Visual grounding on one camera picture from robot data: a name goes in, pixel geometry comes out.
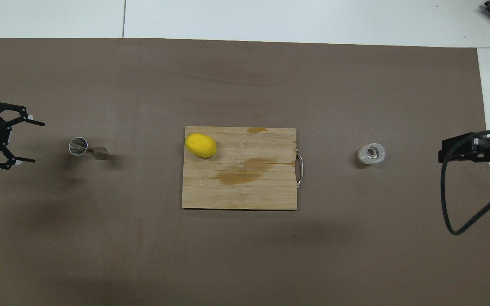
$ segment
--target black cable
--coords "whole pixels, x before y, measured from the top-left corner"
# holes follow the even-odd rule
[[[447,230],[453,235],[459,235],[462,234],[465,230],[467,230],[472,224],[475,223],[480,217],[485,215],[487,211],[490,210],[490,202],[485,205],[480,211],[478,211],[473,217],[471,217],[470,220],[468,220],[461,228],[458,230],[453,230],[453,227],[451,226],[451,223],[449,222],[449,216],[447,215],[447,206],[445,203],[445,170],[447,168],[447,163],[449,163],[449,159],[453,156],[455,151],[457,151],[457,148],[460,147],[461,145],[464,145],[465,142],[468,142],[472,140],[473,138],[483,136],[483,135],[489,135],[490,130],[483,130],[482,132],[477,132],[474,134],[470,134],[467,137],[462,138],[461,140],[457,141],[447,152],[447,154],[444,157],[443,163],[442,163],[442,171],[440,173],[440,194],[442,198],[442,212],[444,214],[444,221],[445,221],[445,226],[447,227]]]

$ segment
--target yellow lemon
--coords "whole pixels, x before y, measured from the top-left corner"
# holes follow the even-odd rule
[[[213,138],[200,134],[190,134],[185,139],[185,147],[194,155],[208,158],[217,152],[217,143]]]

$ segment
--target water stain on wood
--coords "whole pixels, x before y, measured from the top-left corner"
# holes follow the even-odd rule
[[[221,184],[225,185],[245,184],[256,180],[265,180],[262,178],[262,175],[274,165],[276,165],[276,159],[274,158],[254,157],[246,159],[243,163],[231,165],[224,170],[218,170],[217,175],[209,179],[219,180]]]
[[[264,127],[250,127],[250,128],[247,128],[247,132],[249,133],[253,133],[253,134],[258,134],[258,133],[262,133],[262,132],[267,132],[268,129],[267,128],[264,128]]]

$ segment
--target white floor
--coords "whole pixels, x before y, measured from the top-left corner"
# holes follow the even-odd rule
[[[490,128],[490,19],[481,12],[483,2],[0,0],[0,37],[165,37],[474,47],[479,48]]]

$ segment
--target metal jigger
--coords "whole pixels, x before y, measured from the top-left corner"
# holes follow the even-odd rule
[[[107,159],[108,155],[105,147],[93,147],[90,149],[88,147],[88,142],[82,137],[73,138],[73,140],[69,143],[69,152],[75,156],[80,156],[85,152],[90,152],[92,153],[94,159],[97,159],[98,161]]]

